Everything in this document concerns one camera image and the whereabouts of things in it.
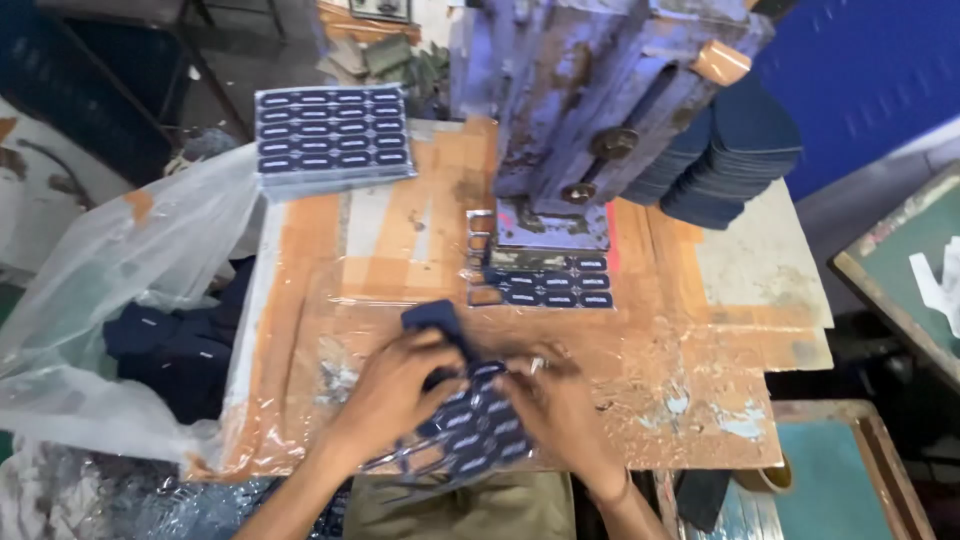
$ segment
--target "red marking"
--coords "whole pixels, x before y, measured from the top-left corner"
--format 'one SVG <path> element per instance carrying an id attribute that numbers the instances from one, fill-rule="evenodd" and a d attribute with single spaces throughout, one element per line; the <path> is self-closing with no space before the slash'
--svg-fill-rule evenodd
<path id="1" fill-rule="evenodd" d="M 610 273 L 614 274 L 620 271 L 620 251 L 617 249 L 616 212 L 613 211 L 613 203 L 607 203 L 607 230 L 610 235 L 610 250 L 607 252 L 607 267 L 610 268 Z"/>

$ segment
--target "human hand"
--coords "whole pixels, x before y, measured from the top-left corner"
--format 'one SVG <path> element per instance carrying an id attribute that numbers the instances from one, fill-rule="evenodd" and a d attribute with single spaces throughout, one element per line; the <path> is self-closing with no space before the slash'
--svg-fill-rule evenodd
<path id="1" fill-rule="evenodd" d="M 535 357 L 543 365 L 532 370 Z M 577 475 L 598 501 L 619 497 L 628 481 L 623 459 L 604 432 L 577 364 L 560 347 L 546 344 L 506 363 L 510 373 L 495 384 L 540 447 Z"/>
<path id="2" fill-rule="evenodd" d="M 446 398 L 468 386 L 465 379 L 449 379 L 422 393 L 426 376 L 439 367 L 462 371 L 464 359 L 436 329 L 405 333 L 368 357 L 327 433 L 328 444 L 358 467 L 413 431 Z"/>

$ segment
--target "worn table surface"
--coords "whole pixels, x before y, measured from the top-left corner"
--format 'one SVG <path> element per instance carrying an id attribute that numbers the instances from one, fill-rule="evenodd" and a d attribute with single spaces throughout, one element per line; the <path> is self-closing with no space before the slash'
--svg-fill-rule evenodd
<path id="1" fill-rule="evenodd" d="M 960 235 L 960 161 L 924 185 L 833 260 L 839 275 L 960 389 L 960 339 L 947 317 L 924 305 L 909 258 L 926 255 L 934 275 L 944 246 Z"/>
<path id="2" fill-rule="evenodd" d="M 863 471 L 870 485 L 876 492 L 879 503 L 879 513 L 873 519 L 875 528 L 889 528 L 890 535 L 895 540 L 934 540 L 935 536 L 926 519 L 924 509 L 920 504 L 917 493 L 910 483 L 900 457 L 894 448 L 890 434 L 883 425 L 883 421 L 876 413 L 876 409 L 869 402 L 858 400 L 823 400 L 823 401 L 789 401 L 773 403 L 774 419 L 783 427 L 791 425 L 794 428 L 815 426 L 823 423 L 834 423 L 836 426 L 850 428 L 852 443 L 855 446 L 854 454 L 862 461 Z M 825 454 L 834 453 L 830 449 Z M 817 470 L 808 470 L 804 467 L 804 459 L 809 456 L 791 456 L 788 452 L 793 471 L 793 488 L 784 495 L 771 493 L 757 493 L 749 491 L 735 480 L 731 480 L 717 518 L 716 528 L 712 533 L 704 533 L 677 516 L 676 500 L 673 497 L 675 475 L 672 472 L 661 471 L 655 474 L 657 479 L 657 498 L 660 514 L 667 530 L 676 540 L 782 540 L 783 538 L 852 538 L 861 536 L 839 535 L 842 527 L 829 522 L 828 512 L 823 508 L 817 511 L 813 504 L 798 520 L 797 505 L 803 501 L 792 500 L 798 492 L 816 491 L 811 482 L 823 486 L 824 489 L 843 491 L 843 483 L 847 479 L 838 479 L 838 486 L 830 488 L 826 485 L 829 479 L 818 478 Z M 864 532 L 864 538 L 878 538 L 877 534 L 867 535 L 870 524 L 863 523 L 862 516 L 847 523 L 855 525 Z"/>
<path id="3" fill-rule="evenodd" d="M 763 373 L 831 366 L 827 301 L 782 182 L 723 233 L 608 205 L 615 310 L 466 308 L 465 212 L 492 208 L 495 124 L 412 130 L 416 179 L 268 209 L 221 471 L 289 473 L 348 371 L 399 333 L 404 309 L 439 298 L 485 346 L 562 342 L 633 468 L 780 462 Z"/>

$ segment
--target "concrete floor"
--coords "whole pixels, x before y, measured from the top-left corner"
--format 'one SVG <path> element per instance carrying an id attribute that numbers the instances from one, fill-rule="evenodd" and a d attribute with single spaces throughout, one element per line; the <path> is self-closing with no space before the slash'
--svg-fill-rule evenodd
<path id="1" fill-rule="evenodd" d="M 266 10 L 266 0 L 220 0 L 206 2 Z M 207 28 L 191 17 L 193 34 L 206 61 L 216 72 L 241 116 L 251 126 L 253 94 L 260 89 L 332 84 L 316 69 L 320 59 L 316 30 L 316 8 L 312 0 L 276 0 L 287 32 L 287 43 L 277 37 L 269 15 L 211 8 L 216 28 Z M 219 127 L 237 136 L 219 103 L 202 82 L 193 82 L 183 105 L 180 125 L 184 134 Z"/>

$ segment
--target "khaki pants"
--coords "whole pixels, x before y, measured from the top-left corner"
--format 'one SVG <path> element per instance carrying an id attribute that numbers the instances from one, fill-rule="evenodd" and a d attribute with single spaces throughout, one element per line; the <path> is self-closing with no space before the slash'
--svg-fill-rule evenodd
<path id="1" fill-rule="evenodd" d="M 427 490 L 444 481 L 427 477 Z M 567 473 L 501 473 L 418 503 L 384 506 L 409 493 L 396 476 L 357 476 L 345 540 L 575 540 Z"/>

